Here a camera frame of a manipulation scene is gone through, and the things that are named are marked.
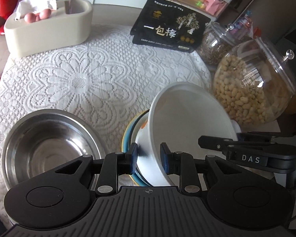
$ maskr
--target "glass jar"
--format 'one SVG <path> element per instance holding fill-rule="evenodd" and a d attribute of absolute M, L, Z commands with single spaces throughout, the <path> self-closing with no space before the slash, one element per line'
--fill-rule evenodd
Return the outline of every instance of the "glass jar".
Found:
<path fill-rule="evenodd" d="M 296 92 L 296 80 L 287 64 L 293 58 L 292 50 L 283 57 L 261 38 L 237 45 L 218 65 L 214 95 L 240 126 L 271 122 Z"/>
<path fill-rule="evenodd" d="M 228 28 L 225 29 L 217 22 L 211 22 L 206 27 L 202 43 L 196 51 L 207 66 L 216 69 L 221 58 L 240 43 L 229 33 L 229 30 L 233 28 L 234 26 L 229 24 Z"/>

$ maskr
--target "stainless steel bowl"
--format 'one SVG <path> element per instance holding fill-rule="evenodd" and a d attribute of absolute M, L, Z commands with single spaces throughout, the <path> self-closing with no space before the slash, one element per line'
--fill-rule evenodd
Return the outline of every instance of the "stainless steel bowl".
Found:
<path fill-rule="evenodd" d="M 105 145 L 83 120 L 61 110 L 32 112 L 9 132 L 2 151 L 7 189 L 84 154 L 105 157 Z"/>

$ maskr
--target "floral lace pattern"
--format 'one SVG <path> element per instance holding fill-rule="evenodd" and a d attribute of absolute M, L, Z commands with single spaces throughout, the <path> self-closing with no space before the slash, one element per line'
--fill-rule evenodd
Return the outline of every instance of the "floral lace pattern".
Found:
<path fill-rule="evenodd" d="M 23 116 L 45 108 L 68 111 L 116 152 L 130 120 L 148 109 L 163 87 L 188 81 L 210 88 L 210 73 L 196 52 L 134 45 L 129 32 L 129 27 L 96 25 L 80 45 L 9 57 L 0 81 L 0 219 L 7 227 L 1 153 L 9 130 Z"/>

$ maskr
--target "black snack bag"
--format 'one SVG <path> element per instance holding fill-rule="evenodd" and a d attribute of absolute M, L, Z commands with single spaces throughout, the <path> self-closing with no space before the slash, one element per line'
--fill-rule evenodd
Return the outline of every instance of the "black snack bag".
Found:
<path fill-rule="evenodd" d="M 130 34 L 134 44 L 193 52 L 210 19 L 166 0 L 147 0 Z"/>

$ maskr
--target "white tissue paper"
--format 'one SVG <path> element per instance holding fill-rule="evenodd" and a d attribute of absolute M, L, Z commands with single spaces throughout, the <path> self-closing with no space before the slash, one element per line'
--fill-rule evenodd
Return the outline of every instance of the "white tissue paper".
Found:
<path fill-rule="evenodd" d="M 16 8 L 15 20 L 24 18 L 28 13 L 40 13 L 44 9 L 56 10 L 56 0 L 22 0 Z"/>

